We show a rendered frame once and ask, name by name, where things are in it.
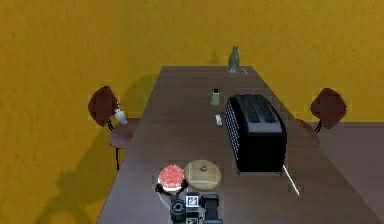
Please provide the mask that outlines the brown round-backed chair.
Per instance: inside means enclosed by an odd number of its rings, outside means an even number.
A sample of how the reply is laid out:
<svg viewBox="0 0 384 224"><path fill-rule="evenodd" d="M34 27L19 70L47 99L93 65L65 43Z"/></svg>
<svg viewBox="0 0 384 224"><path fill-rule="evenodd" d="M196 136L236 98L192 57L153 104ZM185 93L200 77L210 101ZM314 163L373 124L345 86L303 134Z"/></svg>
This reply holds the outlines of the brown round-backed chair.
<svg viewBox="0 0 384 224"><path fill-rule="evenodd" d="M110 131L109 144L115 148L116 169L119 170L119 150L128 148L140 119L126 117L127 124L123 125L114 116L116 109L121 109L120 104L109 86L96 90L88 102L92 119L101 127L107 126Z"/></svg>
<svg viewBox="0 0 384 224"><path fill-rule="evenodd" d="M320 138L318 133L322 129L332 129L335 127L345 117L347 105L337 91L331 88L323 88L311 103L310 111L318 119L315 128L302 119L297 119L297 122L311 139L319 144Z"/></svg>

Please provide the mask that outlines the green glass bottle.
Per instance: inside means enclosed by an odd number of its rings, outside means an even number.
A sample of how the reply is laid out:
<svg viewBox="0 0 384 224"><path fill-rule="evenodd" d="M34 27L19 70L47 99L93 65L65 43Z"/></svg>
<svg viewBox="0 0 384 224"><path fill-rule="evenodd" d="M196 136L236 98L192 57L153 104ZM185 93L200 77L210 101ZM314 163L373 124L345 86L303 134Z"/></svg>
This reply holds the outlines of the green glass bottle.
<svg viewBox="0 0 384 224"><path fill-rule="evenodd" d="M240 57L238 47L234 46L228 60L228 71L230 73L237 73L240 67Z"/></svg>

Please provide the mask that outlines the tan round lid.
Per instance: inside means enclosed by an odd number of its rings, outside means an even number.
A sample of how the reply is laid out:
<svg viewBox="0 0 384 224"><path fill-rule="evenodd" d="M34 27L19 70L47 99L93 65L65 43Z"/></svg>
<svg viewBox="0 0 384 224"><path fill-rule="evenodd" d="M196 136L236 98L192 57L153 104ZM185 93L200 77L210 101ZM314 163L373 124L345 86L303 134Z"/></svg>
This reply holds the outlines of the tan round lid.
<svg viewBox="0 0 384 224"><path fill-rule="evenodd" d="M222 174L216 164L209 160L193 160L184 168L188 184L197 191L213 191L220 184Z"/></svg>

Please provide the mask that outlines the pale grey cone-shaped object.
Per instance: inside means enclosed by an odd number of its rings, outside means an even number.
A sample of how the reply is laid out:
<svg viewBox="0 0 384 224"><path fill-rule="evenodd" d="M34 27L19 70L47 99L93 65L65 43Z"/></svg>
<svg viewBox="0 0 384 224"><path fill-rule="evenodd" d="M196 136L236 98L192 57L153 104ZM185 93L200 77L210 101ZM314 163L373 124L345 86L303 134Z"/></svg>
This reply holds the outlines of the pale grey cone-shaped object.
<svg viewBox="0 0 384 224"><path fill-rule="evenodd" d="M125 112L121 109L116 109L115 110L115 114L114 114L115 118L123 125L126 125L127 124L127 118L126 118L126 115L125 115Z"/></svg>

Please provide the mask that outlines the brown wooden table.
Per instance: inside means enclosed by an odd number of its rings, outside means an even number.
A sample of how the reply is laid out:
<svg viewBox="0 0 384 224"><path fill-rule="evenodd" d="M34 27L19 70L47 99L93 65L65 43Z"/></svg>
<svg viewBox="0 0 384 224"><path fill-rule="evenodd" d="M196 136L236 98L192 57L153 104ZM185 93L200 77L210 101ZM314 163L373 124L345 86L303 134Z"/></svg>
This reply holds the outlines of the brown wooden table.
<svg viewBox="0 0 384 224"><path fill-rule="evenodd" d="M161 70L97 224L168 224L169 211L155 192L159 172L195 159L218 165L219 214L224 224L382 224L359 194L251 67L231 74L224 67ZM287 128L285 172L238 174L225 126L216 124L235 93L261 93Z"/></svg>

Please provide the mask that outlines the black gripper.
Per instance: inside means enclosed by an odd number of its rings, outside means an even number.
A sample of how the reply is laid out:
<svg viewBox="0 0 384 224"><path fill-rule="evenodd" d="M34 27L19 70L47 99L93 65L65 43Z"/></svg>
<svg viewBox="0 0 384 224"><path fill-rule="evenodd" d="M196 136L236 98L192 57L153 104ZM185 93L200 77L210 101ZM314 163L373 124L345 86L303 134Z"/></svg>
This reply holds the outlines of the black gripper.
<svg viewBox="0 0 384 224"><path fill-rule="evenodd" d="M172 224L186 224L186 206L185 200L178 198L179 195L188 188L188 182L186 179L183 179L181 182L181 188L176 192L176 197L168 191L166 191L161 183L157 183L155 186L155 191L158 194L165 195L171 201L170 204L170 218Z"/></svg>

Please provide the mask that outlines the thin white stick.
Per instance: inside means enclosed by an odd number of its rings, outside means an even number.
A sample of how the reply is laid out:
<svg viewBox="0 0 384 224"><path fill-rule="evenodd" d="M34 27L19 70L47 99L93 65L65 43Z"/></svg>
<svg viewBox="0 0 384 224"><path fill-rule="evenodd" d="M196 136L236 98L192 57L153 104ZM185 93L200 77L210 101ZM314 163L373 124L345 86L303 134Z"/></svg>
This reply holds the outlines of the thin white stick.
<svg viewBox="0 0 384 224"><path fill-rule="evenodd" d="M289 173L288 168L285 165L283 165L283 170L284 170L284 172L285 172L285 174L286 174L286 176L287 176L287 178L288 178L288 180L289 180L289 182L290 182L294 192L296 193L296 195L298 197L301 197L301 193L300 193L300 191L299 191L295 181L293 180L291 174Z"/></svg>

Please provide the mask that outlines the pink round cake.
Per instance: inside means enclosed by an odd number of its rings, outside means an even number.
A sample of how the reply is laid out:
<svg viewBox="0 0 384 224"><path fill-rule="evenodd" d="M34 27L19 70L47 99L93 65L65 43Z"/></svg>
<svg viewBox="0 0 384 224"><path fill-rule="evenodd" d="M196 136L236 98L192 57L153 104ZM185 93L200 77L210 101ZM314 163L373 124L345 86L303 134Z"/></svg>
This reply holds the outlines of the pink round cake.
<svg viewBox="0 0 384 224"><path fill-rule="evenodd" d="M158 182L166 191L177 191L184 180L184 170L177 165L168 165L159 174Z"/></svg>

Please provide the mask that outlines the black toaster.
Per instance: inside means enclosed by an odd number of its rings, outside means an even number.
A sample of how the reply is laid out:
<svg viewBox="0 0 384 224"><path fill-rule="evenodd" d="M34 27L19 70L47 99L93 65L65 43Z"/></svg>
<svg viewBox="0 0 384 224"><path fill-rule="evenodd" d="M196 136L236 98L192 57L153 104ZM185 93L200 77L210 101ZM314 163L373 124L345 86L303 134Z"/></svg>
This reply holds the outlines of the black toaster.
<svg viewBox="0 0 384 224"><path fill-rule="evenodd" d="M239 173L280 173L283 170L286 127L263 95L229 97L225 124Z"/></svg>

